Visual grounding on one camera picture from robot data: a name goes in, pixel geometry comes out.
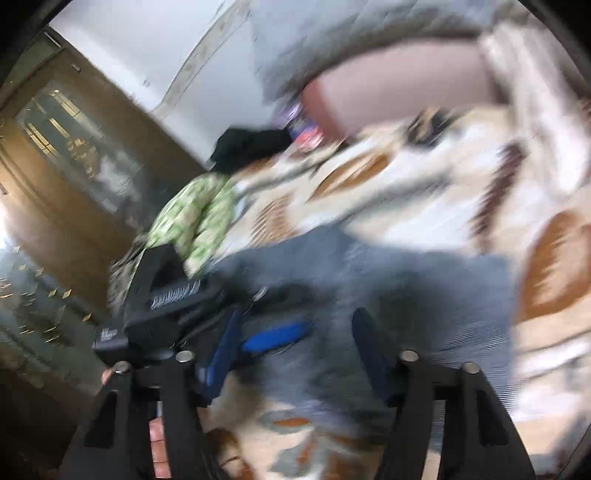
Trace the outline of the person's left hand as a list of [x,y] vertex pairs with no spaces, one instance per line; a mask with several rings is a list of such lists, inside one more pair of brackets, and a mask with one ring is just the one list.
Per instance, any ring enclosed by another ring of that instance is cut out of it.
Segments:
[[111,369],[106,369],[101,375],[101,384],[104,385],[112,375]]

